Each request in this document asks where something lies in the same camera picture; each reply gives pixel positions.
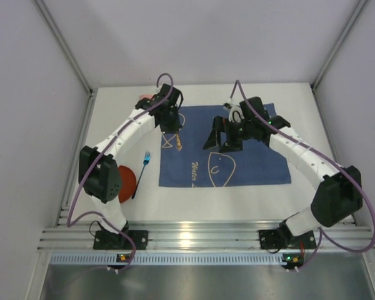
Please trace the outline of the red round plate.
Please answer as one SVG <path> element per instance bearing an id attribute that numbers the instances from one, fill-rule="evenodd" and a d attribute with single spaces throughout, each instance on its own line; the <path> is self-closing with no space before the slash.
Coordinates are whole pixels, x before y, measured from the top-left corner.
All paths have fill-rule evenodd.
<path id="1" fill-rule="evenodd" d="M 118 199 L 122 204 L 130 199 L 134 194 L 136 190 L 137 179 L 134 172 L 126 166 L 119 166 L 118 171 L 122 179 L 122 186 L 118 194 Z"/>

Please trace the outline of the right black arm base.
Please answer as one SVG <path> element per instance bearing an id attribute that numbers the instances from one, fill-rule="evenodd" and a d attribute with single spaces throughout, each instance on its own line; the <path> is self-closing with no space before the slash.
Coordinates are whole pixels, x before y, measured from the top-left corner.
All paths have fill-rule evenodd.
<path id="1" fill-rule="evenodd" d="M 294 236 L 286 225 L 286 220 L 279 223 L 275 229 L 262 229 L 258 231 L 260 248 L 270 253 L 277 253 L 283 249 L 315 249 L 316 242 L 314 231 L 308 231 L 299 236 Z"/>

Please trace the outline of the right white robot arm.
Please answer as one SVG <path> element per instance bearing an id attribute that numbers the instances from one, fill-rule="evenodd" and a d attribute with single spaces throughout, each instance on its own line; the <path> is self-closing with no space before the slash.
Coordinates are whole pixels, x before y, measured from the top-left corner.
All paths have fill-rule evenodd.
<path id="1" fill-rule="evenodd" d="M 255 139 L 285 157 L 316 190 L 306 209 L 283 220 L 274 230 L 278 248 L 317 228 L 330 228 L 362 208 L 363 197 L 358 191 L 361 173 L 356 167 L 333 166 L 304 147 L 290 123 L 281 116 L 271 117 L 260 97 L 225 106 L 229 116 L 214 117 L 205 150 L 237 152 L 243 149 L 244 140 Z"/>

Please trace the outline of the gold spoon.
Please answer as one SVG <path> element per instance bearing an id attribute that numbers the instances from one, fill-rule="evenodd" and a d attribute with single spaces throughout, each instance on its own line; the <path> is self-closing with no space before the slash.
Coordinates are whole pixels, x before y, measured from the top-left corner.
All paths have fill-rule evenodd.
<path id="1" fill-rule="evenodd" d="M 183 148 L 183 146 L 182 146 L 181 139 L 180 139 L 178 133 L 176 134 L 176 144 L 177 144 L 177 150 L 178 150 L 178 151 L 181 151 L 182 148 Z"/>

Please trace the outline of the blue metallic fork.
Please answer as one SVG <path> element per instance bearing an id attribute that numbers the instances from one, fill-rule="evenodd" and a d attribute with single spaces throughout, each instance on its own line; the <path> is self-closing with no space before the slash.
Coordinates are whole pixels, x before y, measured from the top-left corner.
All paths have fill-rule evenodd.
<path id="1" fill-rule="evenodd" d="M 149 164 L 150 160 L 151 160 L 151 153 L 149 151 L 146 151 L 146 153 L 144 155 L 143 163 L 142 163 L 142 169 L 141 169 L 139 178 L 138 178 L 137 183 L 136 183 L 136 188 L 134 190 L 134 193 L 132 194 L 132 198 L 133 199 L 136 197 L 136 193 L 138 191 L 138 187 L 139 187 L 139 184 L 141 182 L 141 178 L 143 176 L 143 172 L 144 172 L 146 166 Z"/>

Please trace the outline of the pink plastic cup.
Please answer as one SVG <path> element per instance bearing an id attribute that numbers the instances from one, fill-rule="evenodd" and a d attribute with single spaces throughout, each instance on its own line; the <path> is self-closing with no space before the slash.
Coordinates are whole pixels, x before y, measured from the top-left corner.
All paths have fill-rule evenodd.
<path id="1" fill-rule="evenodd" d="M 143 94 L 143 95 L 140 95 L 139 97 L 139 100 L 142 100 L 142 99 L 152 99 L 154 95 L 153 94 Z"/>

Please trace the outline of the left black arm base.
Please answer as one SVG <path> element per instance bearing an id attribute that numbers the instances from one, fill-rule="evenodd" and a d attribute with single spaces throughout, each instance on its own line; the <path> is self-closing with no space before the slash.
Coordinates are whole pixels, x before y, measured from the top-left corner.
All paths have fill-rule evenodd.
<path id="1" fill-rule="evenodd" d="M 89 233 L 94 238 L 94 250 L 133 250 L 132 243 L 126 237 L 105 230 L 99 221 L 90 223 Z M 131 230 L 127 224 L 123 233 L 130 238 L 137 250 L 146 250 L 149 240 L 147 230 Z"/>

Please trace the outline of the aluminium rail frame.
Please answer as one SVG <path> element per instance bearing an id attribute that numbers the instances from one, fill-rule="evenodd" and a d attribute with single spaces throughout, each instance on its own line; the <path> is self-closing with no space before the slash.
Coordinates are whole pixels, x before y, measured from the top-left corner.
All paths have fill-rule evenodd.
<path id="1" fill-rule="evenodd" d="M 121 204 L 130 229 L 148 231 L 147 250 L 260 250 L 258 231 L 276 228 L 281 220 L 309 205 L 314 191 L 305 184 L 166 188 L 141 186 L 135 199 Z M 70 206 L 62 207 L 56 227 L 44 229 L 38 250 L 93 249 L 86 216 L 67 228 Z M 363 248 L 372 229 L 357 226 L 353 217 L 326 228 L 336 242 Z"/>

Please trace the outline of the blue cloth placemat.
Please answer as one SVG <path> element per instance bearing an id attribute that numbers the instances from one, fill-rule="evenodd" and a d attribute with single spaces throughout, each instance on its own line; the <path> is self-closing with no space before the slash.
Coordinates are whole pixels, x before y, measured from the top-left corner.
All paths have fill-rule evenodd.
<path id="1" fill-rule="evenodd" d="M 290 184 L 286 159 L 263 143 L 250 139 L 239 152 L 204 150 L 216 116 L 227 117 L 222 106 L 182 107 L 179 115 L 182 150 L 176 135 L 161 138 L 159 186 L 165 188 L 220 188 Z"/>

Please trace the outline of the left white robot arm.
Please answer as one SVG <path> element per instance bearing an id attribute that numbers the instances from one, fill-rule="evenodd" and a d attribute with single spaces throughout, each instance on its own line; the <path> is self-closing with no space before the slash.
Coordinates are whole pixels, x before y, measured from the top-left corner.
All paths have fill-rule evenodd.
<path id="1" fill-rule="evenodd" d="M 179 119 L 182 103 L 182 92 L 163 84 L 153 96 L 140 99 L 128 118 L 103 141 L 80 150 L 76 196 L 84 191 L 91 198 L 101 226 L 110 233 L 120 233 L 128 223 L 118 199 L 123 186 L 118 167 L 123 156 L 157 127 L 163 133 L 177 134 L 182 128 Z"/>

